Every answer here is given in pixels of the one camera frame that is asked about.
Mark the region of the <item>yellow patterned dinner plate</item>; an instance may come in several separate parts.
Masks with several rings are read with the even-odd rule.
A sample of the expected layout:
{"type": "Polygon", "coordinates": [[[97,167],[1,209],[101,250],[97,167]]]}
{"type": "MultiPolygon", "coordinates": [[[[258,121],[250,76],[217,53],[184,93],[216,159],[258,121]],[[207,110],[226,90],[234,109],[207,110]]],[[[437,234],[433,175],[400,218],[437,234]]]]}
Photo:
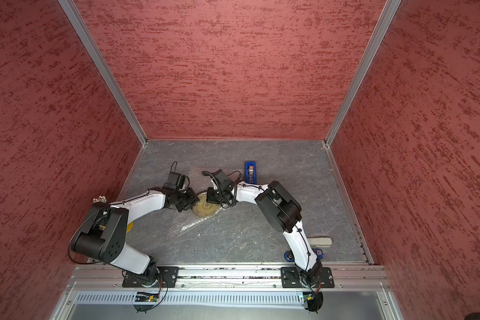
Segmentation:
{"type": "Polygon", "coordinates": [[[222,210],[220,204],[208,203],[205,193],[199,194],[197,198],[199,201],[191,208],[191,211],[199,218],[212,217],[222,210]]]}

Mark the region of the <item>clear bubble wrap sheet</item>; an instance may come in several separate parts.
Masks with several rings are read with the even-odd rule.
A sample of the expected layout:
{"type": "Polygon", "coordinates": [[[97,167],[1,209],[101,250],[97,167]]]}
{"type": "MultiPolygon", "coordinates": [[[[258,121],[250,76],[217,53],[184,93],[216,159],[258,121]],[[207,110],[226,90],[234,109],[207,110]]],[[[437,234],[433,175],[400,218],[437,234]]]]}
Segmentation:
{"type": "Polygon", "coordinates": [[[194,190],[199,201],[188,210],[178,211],[175,206],[169,209],[171,219],[167,235],[170,239],[181,237],[223,209],[221,205],[207,202],[207,189],[213,187],[213,183],[210,177],[202,175],[203,171],[211,172],[211,169],[194,166],[190,167],[187,173],[190,178],[190,188],[194,190]]]}

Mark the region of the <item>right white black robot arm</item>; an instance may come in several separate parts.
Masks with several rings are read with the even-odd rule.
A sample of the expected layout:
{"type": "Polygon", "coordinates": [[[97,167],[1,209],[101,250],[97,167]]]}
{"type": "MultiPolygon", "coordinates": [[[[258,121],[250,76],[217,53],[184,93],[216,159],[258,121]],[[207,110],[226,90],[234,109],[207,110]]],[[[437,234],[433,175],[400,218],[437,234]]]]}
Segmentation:
{"type": "Polygon", "coordinates": [[[208,203],[224,208],[234,207],[240,202],[256,204],[269,225],[285,237],[301,283],[309,288],[315,286],[322,270],[321,260],[305,234],[301,205],[280,182],[257,185],[242,181],[240,177],[233,181],[221,169],[201,174],[210,178],[213,184],[206,191],[208,203]]]}

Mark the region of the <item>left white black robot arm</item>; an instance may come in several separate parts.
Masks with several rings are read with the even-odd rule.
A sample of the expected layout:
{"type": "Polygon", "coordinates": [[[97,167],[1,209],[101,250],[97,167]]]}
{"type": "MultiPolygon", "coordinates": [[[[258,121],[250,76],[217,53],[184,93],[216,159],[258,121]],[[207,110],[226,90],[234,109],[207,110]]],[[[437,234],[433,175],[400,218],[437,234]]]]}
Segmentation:
{"type": "Polygon", "coordinates": [[[190,187],[190,178],[171,171],[162,187],[114,203],[94,203],[69,243],[69,253],[77,253],[154,282],[155,260],[126,244],[127,227],[141,217],[161,209],[178,212],[191,209],[199,201],[190,187]]]}

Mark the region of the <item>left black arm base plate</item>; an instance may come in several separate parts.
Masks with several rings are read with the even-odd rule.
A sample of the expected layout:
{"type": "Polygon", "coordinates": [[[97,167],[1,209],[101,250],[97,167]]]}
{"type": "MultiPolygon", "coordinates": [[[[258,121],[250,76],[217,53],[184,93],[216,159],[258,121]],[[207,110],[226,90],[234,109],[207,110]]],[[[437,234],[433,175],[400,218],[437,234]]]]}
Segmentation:
{"type": "Polygon", "coordinates": [[[180,268],[176,266],[151,267],[142,275],[123,271],[123,288],[154,290],[162,286],[174,288],[180,268]]]}

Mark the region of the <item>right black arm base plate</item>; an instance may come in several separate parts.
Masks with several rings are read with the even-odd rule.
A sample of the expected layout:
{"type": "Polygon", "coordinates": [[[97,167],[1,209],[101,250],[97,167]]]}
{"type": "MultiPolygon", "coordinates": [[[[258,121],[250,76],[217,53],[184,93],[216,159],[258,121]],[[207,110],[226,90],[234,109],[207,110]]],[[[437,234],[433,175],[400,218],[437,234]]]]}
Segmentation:
{"type": "Polygon", "coordinates": [[[304,289],[333,289],[335,282],[332,271],[329,267],[323,267],[314,280],[306,278],[304,272],[296,267],[282,267],[281,282],[285,289],[304,288],[304,289]]]}

